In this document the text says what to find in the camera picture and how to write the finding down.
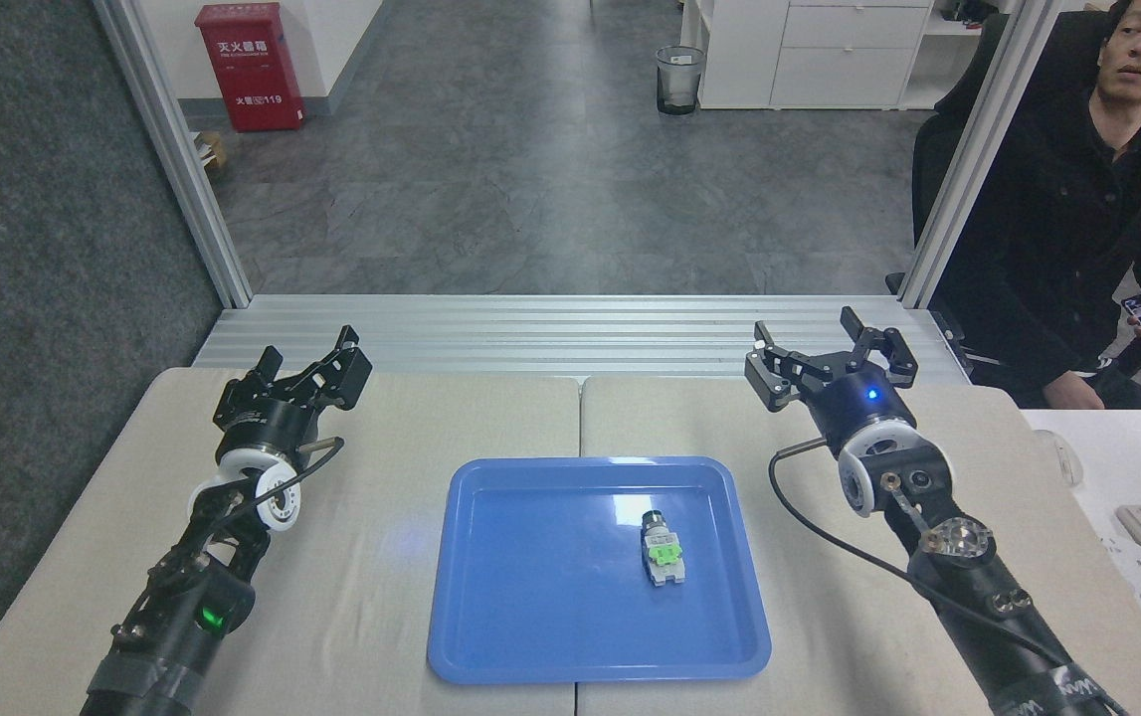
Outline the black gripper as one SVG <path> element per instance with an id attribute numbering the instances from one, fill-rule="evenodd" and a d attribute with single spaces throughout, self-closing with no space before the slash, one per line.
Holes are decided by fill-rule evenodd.
<path id="1" fill-rule="evenodd" d="M 808 376 L 820 382 L 808 391 L 808 412 L 828 445 L 839 453 L 861 428 L 883 420 L 917 428 L 914 414 L 897 393 L 897 387 L 914 385 L 917 363 L 900 329 L 874 329 L 843 306 L 840 325 L 853 341 L 852 352 L 837 358 L 837 367 L 817 363 L 811 355 L 783 349 L 772 340 L 764 322 L 753 325 L 753 345 L 744 358 L 744 377 L 766 410 L 778 413 L 798 398 L 798 387 Z"/>
<path id="2" fill-rule="evenodd" d="M 373 363 L 362 352 L 359 335 L 351 325 L 339 331 L 332 352 L 281 380 L 286 402 L 262 396 L 272 388 L 281 363 L 280 350 L 266 345 L 260 361 L 246 376 L 224 387 L 215 412 L 215 425 L 222 431 L 215 458 L 238 448 L 277 453 L 283 458 L 301 457 L 301 446 L 318 439 L 321 409 L 351 410 L 373 372 Z"/>

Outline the person's right hand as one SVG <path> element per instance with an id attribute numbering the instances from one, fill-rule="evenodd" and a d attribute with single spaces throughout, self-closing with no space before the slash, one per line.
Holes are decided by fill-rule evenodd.
<path id="1" fill-rule="evenodd" d="M 1104 402 L 1097 390 L 1071 371 L 1047 382 L 1042 388 L 1047 407 L 1053 410 L 1103 410 Z"/>

